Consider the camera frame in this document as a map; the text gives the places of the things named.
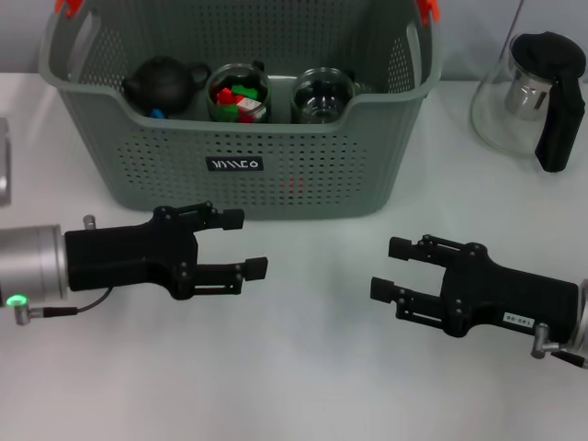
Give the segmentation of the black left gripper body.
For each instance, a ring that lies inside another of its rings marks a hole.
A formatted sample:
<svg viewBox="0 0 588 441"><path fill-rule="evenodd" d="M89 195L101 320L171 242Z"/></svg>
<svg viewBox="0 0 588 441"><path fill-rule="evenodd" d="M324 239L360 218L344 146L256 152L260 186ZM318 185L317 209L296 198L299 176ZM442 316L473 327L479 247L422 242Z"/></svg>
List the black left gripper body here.
<svg viewBox="0 0 588 441"><path fill-rule="evenodd" d="M165 288L176 300L191 298L198 253L196 217L166 207L140 225L67 232L70 290L148 283Z"/></svg>

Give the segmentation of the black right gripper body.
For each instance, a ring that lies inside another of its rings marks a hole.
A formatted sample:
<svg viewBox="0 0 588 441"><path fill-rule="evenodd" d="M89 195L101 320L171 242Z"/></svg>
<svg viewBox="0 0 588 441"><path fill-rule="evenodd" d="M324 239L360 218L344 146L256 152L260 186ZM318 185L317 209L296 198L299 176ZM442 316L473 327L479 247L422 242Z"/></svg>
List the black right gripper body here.
<svg viewBox="0 0 588 441"><path fill-rule="evenodd" d="M460 338L488 324L532 335L544 323L551 340L570 340L578 320L576 284L500 266L481 244L437 251L446 269L439 296L446 334Z"/></svg>

